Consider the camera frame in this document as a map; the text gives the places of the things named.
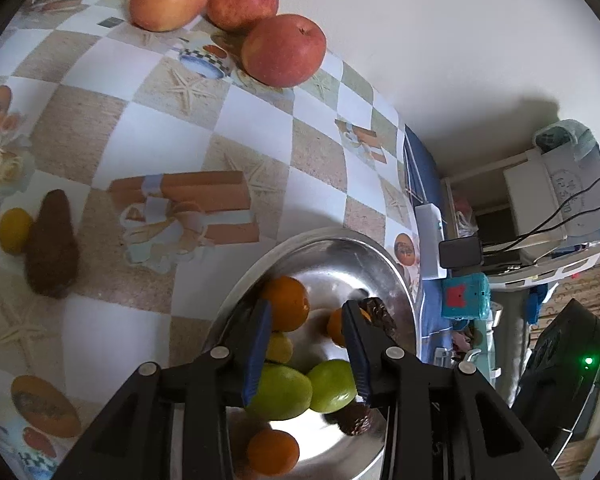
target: blue bedsheet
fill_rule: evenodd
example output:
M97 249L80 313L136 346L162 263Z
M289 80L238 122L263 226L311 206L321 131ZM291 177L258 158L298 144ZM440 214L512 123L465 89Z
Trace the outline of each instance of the blue bedsheet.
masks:
M408 172L405 181L410 190L419 197L425 197L427 202L435 204L440 211L442 205L442 187L438 168L429 151L420 142L420 139L405 125L405 131L411 145L408 149L404 145L405 168ZM414 170L417 166L420 180ZM420 205L418 199L412 197L414 206ZM427 280L422 282L424 290L424 304L422 305L422 360L426 363L433 362L433 355L438 347L451 348L451 322L441 316L442 312L442 281Z

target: white wall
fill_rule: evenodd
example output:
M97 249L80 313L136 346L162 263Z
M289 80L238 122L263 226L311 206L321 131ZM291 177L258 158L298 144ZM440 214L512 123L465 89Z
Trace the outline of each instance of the white wall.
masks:
M558 114L600 140L600 22L582 0L280 0L391 101L440 168L519 152Z

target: white power strip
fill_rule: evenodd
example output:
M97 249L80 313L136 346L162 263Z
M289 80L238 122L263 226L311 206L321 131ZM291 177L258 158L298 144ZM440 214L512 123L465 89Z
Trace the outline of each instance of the white power strip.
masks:
M446 269L440 267L439 243L445 239L440 209L434 204L414 208L420 238L420 275L423 280L446 278Z

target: stainless steel bowl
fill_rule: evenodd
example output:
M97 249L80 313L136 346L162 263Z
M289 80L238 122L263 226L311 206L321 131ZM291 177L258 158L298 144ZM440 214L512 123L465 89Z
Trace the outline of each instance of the stainless steel bowl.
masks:
M305 287L311 304L307 322L289 333L294 343L290 366L301 372L327 359L348 359L347 351L324 334L332 310L350 299L376 296L384 301L398 326L397 342L405 350L420 354L413 304L398 265L371 238L343 228L310 231L265 254L234 286L220 308L204 350L217 345L235 319L241 301L257 298L271 278L292 276ZM228 413L234 446L245 446L249 432L257 430L242 410ZM346 436L321 415L308 410L293 420L271 422L272 428L292 434L300 445L300 460L285 479L351 480L371 467L382 453L385 421L374 412L371 430Z

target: silver screw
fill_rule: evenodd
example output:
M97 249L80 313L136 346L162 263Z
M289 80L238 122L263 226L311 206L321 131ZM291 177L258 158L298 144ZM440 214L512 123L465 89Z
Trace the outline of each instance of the silver screw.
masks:
M158 371L157 365L155 363L152 363L152 362L142 363L138 367L138 373L140 375L144 375L144 376L153 375L157 371Z
M475 374L477 368L473 363L470 363L469 361L460 361L460 364L458 365L458 370L460 370L465 375L473 375Z
M404 350L399 346L389 346L384 353L391 359L402 359L404 357Z
M229 357L229 349L226 346L216 346L211 349L211 357L213 359L224 359L225 357Z

